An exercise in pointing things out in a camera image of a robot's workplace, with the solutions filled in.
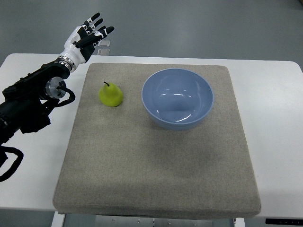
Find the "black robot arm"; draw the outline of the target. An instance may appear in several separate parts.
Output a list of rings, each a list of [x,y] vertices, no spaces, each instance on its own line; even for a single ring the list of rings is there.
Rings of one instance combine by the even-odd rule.
[[[49,125],[54,108],[72,103],[75,94],[66,87],[65,79],[72,67],[53,61],[3,90],[0,105],[0,142],[7,142],[17,131],[38,132]]]

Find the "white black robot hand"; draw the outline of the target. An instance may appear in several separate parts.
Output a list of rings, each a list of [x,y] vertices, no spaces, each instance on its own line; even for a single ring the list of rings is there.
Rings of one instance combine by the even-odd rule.
[[[99,43],[114,31],[112,26],[101,26],[103,18],[96,13],[82,25],[76,27],[64,44],[64,51],[57,61],[74,72],[81,64],[88,62]]]

